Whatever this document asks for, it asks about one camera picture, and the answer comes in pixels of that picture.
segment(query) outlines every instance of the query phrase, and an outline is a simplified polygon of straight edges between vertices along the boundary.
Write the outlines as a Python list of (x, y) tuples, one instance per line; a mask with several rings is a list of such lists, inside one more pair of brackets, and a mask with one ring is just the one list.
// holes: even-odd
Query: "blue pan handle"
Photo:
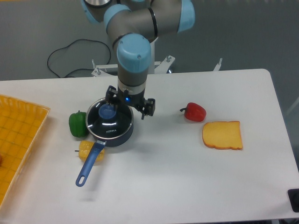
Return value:
[(88, 175), (93, 168), (95, 160), (97, 159), (98, 155), (103, 150), (103, 148), (105, 147), (105, 143), (106, 142), (102, 142), (102, 141), (97, 141), (94, 143), (76, 180), (76, 185), (78, 187), (82, 187), (85, 184)]

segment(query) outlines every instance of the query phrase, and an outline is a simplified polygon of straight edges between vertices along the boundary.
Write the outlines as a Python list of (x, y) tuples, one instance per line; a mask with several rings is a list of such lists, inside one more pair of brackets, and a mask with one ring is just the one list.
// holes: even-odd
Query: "green bell pepper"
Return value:
[(69, 117), (69, 126), (71, 134), (75, 137), (81, 138), (88, 135), (88, 130), (85, 124), (86, 113), (78, 111)]

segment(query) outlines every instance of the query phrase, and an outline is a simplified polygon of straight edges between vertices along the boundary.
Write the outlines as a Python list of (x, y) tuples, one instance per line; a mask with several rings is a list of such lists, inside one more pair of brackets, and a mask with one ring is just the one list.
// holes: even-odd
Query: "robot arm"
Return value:
[(144, 98), (150, 42), (191, 28), (195, 22), (193, 4), (190, 0), (82, 1), (96, 21), (104, 21), (118, 59), (118, 88), (108, 88), (107, 102), (132, 106), (142, 113), (142, 119), (152, 116), (155, 100)]

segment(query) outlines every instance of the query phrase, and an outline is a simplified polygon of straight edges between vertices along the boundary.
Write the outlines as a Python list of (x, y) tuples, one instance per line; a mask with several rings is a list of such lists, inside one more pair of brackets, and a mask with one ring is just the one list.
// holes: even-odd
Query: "pot rim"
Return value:
[(129, 110), (130, 110), (130, 112), (131, 112), (132, 119), (131, 119), (131, 122), (130, 122), (130, 126), (126, 129), (126, 131), (125, 131), (124, 133), (122, 133), (122, 134), (120, 134), (120, 135), (118, 135), (118, 136), (115, 136), (115, 137), (113, 137), (113, 138), (105, 138), (105, 137), (101, 137), (101, 136), (96, 135), (96, 134), (93, 133), (93, 131), (88, 127), (87, 118), (88, 118), (88, 115), (89, 115), (90, 110), (91, 110), (96, 104), (101, 103), (101, 102), (104, 101), (104, 100), (105, 100), (105, 98), (101, 98), (101, 99), (97, 100), (96, 102), (94, 102), (94, 103), (88, 108), (88, 110), (87, 110), (87, 112), (86, 112), (85, 125), (86, 125), (86, 127), (87, 127), (87, 130), (90, 132), (90, 134), (92, 134), (92, 135), (93, 135), (94, 137), (96, 137), (97, 139), (103, 139), (103, 140), (114, 140), (114, 139), (118, 139), (118, 138), (120, 138), (121, 136), (123, 136), (125, 133), (127, 133), (127, 132), (130, 130), (130, 128), (132, 127), (132, 125), (133, 125), (133, 122), (134, 122), (134, 115), (133, 115), (133, 110), (132, 110), (132, 108), (131, 108), (130, 106), (127, 106), (127, 107), (129, 108)]

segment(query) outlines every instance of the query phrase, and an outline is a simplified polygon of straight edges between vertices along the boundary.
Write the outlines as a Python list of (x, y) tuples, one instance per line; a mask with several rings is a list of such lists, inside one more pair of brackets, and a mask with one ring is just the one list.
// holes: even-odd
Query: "toy bread slice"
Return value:
[(243, 148), (239, 121), (208, 122), (202, 129), (202, 139), (209, 148)]

